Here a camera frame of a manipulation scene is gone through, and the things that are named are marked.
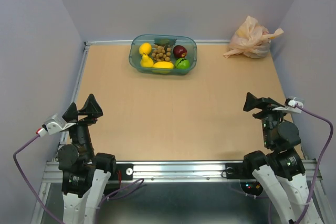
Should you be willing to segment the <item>translucent orange plastic bag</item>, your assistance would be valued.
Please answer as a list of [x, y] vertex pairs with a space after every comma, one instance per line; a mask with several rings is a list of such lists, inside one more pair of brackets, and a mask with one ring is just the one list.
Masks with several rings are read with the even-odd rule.
[[257, 19], [247, 16], [232, 36], [228, 51], [223, 56], [229, 58], [234, 55], [244, 55], [251, 59], [265, 58], [270, 52], [271, 41], [283, 33], [281, 28], [270, 33]]

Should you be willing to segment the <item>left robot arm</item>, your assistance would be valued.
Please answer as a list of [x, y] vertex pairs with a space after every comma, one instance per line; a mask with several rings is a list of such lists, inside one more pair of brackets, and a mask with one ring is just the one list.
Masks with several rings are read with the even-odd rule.
[[95, 124], [103, 111], [90, 94], [78, 109], [72, 103], [62, 118], [71, 142], [57, 152], [58, 168], [62, 171], [63, 223], [93, 223], [103, 191], [117, 172], [116, 157], [95, 153], [89, 126]]

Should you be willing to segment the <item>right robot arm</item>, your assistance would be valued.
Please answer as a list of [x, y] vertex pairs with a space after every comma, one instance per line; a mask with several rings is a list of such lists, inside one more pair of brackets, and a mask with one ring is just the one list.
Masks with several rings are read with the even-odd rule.
[[301, 113], [303, 102], [288, 98], [282, 105], [271, 98], [246, 94], [245, 112], [259, 109], [265, 155], [254, 151], [244, 156], [241, 170], [263, 187], [282, 223], [322, 223], [308, 188], [306, 169], [295, 147], [301, 144], [297, 126], [285, 120], [288, 113]]

